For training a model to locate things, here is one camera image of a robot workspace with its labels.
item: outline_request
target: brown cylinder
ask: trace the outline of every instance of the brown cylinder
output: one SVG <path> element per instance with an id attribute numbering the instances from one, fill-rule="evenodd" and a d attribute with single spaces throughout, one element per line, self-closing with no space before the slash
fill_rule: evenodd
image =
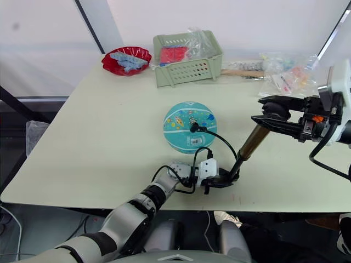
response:
<path id="1" fill-rule="evenodd" d="M 256 150 L 258 145 L 263 141 L 263 139 L 270 132 L 269 129 L 266 129 L 260 125 L 256 125 L 252 133 L 249 135 L 244 145 L 239 151 L 240 157 L 245 161 L 250 158 L 251 154 Z"/>

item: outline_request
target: shoe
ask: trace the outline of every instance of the shoe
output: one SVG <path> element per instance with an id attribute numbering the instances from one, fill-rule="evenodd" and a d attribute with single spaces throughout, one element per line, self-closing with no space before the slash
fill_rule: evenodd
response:
<path id="1" fill-rule="evenodd" d="M 230 215 L 224 211 L 214 211 L 213 215 L 217 225 L 220 225 L 224 220 L 226 220 L 233 222 L 239 228 L 242 226 L 242 222 L 239 221 L 238 217 Z"/>
<path id="2" fill-rule="evenodd" d="M 351 213 L 339 217 L 340 232 L 336 243 L 338 250 L 346 255 L 351 255 Z"/>

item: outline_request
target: plastic bag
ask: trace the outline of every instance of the plastic bag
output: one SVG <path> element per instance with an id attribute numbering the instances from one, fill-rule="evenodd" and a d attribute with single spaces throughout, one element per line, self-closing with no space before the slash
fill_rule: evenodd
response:
<path id="1" fill-rule="evenodd" d="M 306 97 L 318 94 L 314 76 L 316 55 L 294 53 L 261 53 L 264 59 L 265 83 L 260 96 L 284 95 Z"/>
<path id="2" fill-rule="evenodd" d="M 188 28 L 189 39 L 185 43 L 188 51 L 185 52 L 184 60 L 210 58 L 216 54 L 211 41 L 198 27 Z"/>
<path id="3" fill-rule="evenodd" d="M 29 121 L 26 123 L 26 154 L 27 157 L 32 152 L 41 136 L 49 127 L 49 123 Z"/>

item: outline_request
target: blue ball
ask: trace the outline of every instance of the blue ball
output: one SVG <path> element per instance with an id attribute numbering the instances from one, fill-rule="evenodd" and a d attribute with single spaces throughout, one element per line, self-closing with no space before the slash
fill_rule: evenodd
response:
<path id="1" fill-rule="evenodd" d="M 182 153 L 195 153 L 199 147 L 209 146 L 214 136 L 202 132 L 190 132 L 193 122 L 216 133 L 217 122 L 212 111 L 204 104 L 186 101 L 176 104 L 163 120 L 163 134 L 167 142 Z"/>

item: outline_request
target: green plastic basket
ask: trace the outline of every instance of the green plastic basket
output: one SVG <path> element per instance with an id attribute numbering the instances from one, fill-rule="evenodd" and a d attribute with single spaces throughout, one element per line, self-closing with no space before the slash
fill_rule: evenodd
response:
<path id="1" fill-rule="evenodd" d="M 220 75 L 223 52 L 212 31 L 203 31 L 216 50 L 216 54 L 208 59 L 194 59 L 185 62 L 170 63 L 166 66 L 156 66 L 157 87 L 216 78 Z M 154 37 L 155 60 L 160 60 L 161 49 L 168 45 L 182 45 L 189 39 L 189 33 L 176 35 L 159 35 Z"/>

